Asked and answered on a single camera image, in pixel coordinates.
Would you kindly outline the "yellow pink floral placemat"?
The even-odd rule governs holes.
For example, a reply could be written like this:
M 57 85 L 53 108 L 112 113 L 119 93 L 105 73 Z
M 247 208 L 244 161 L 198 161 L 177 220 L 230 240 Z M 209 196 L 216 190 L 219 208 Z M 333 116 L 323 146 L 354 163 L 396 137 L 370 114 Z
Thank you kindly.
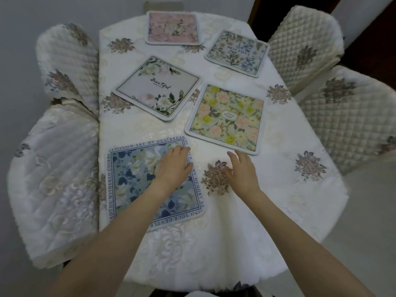
M 265 101 L 204 84 L 185 126 L 185 133 L 248 155 L 260 153 Z

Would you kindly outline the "pale green blue floral placemat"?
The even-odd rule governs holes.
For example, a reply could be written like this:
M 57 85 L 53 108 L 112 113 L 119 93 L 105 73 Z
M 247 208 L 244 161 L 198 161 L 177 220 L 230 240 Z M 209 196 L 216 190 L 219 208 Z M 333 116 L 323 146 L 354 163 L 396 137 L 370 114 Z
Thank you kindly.
M 270 45 L 266 42 L 223 30 L 204 58 L 235 72 L 258 78 L 269 51 Z

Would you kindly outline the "white placemat with corner flowers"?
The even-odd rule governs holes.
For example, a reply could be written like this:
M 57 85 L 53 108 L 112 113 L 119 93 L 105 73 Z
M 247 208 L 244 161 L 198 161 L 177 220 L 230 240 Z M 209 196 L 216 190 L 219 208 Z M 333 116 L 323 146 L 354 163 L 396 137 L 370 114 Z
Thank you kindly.
M 185 106 L 203 79 L 151 55 L 112 90 L 154 117 L 169 122 Z

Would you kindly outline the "white floral embroidered tablecloth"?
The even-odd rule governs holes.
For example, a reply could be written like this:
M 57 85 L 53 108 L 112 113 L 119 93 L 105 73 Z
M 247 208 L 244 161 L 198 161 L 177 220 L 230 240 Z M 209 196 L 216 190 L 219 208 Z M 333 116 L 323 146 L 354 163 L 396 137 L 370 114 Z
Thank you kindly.
M 228 162 L 227 149 L 185 134 L 194 105 L 187 102 L 171 122 L 162 122 L 110 92 L 121 76 L 131 74 L 151 54 L 202 75 L 221 88 L 246 90 L 265 101 L 261 152 L 252 156 L 262 190 L 318 242 L 330 233 L 349 199 L 341 173 L 325 151 L 297 102 L 290 95 L 273 101 L 268 90 L 286 92 L 270 59 L 254 79 L 204 59 L 204 51 L 144 42 L 144 16 L 99 31 L 99 180 L 100 222 L 109 223 L 106 155 L 111 147 L 184 135 L 201 182 L 208 164 Z M 272 239 L 251 210 L 229 189 L 220 195 L 200 183 L 206 212 L 145 235 L 125 280 L 170 291 L 225 290 L 237 282 L 257 284 L 286 271 Z

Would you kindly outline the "person's right forearm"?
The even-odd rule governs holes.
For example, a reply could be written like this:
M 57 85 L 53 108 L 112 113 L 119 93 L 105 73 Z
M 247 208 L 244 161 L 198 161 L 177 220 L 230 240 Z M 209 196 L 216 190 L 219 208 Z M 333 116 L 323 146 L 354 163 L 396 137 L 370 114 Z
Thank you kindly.
M 242 198 L 282 255 L 305 297 L 376 297 L 261 190 Z

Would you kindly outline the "person's right hand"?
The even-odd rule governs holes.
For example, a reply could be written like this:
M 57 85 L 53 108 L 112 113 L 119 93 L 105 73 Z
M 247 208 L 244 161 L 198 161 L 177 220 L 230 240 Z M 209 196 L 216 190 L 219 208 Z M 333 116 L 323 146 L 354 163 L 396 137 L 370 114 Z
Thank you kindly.
M 227 155 L 234 173 L 234 179 L 228 179 L 227 182 L 234 193 L 243 201 L 261 195 L 263 192 L 260 189 L 255 166 L 250 156 L 238 150 L 228 151 Z

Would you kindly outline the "person's left forearm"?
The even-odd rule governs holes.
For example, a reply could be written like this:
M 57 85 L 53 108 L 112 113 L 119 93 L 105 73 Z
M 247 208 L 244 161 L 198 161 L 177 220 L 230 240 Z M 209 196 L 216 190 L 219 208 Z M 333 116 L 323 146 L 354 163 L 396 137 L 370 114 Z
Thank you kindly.
M 64 268 L 45 297 L 114 297 L 156 212 L 182 182 L 155 179 Z

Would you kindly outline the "person's left hand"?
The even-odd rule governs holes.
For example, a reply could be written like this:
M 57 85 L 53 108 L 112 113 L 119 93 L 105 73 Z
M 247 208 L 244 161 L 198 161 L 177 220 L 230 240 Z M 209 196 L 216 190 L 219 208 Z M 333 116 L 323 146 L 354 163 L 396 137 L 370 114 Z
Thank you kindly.
M 171 194 L 187 179 L 183 179 L 183 169 L 188 164 L 187 157 L 190 150 L 190 147 L 178 145 L 166 152 L 160 161 L 156 178 L 153 181 L 156 188 Z

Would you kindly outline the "chair with cream quilted cover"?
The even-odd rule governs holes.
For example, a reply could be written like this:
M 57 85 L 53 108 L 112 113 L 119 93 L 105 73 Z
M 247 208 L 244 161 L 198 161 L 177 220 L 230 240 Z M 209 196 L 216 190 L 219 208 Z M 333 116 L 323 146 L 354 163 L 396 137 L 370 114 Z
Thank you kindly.
M 343 175 L 371 161 L 396 161 L 396 90 L 337 65 L 296 97 Z
M 296 5 L 269 40 L 269 58 L 296 95 L 344 55 L 338 21 L 323 11 Z
M 99 122 L 82 103 L 51 105 L 18 146 L 7 191 L 34 267 L 74 258 L 99 230 Z
M 58 24 L 40 34 L 36 57 L 50 100 L 71 99 L 99 116 L 99 50 L 79 25 Z

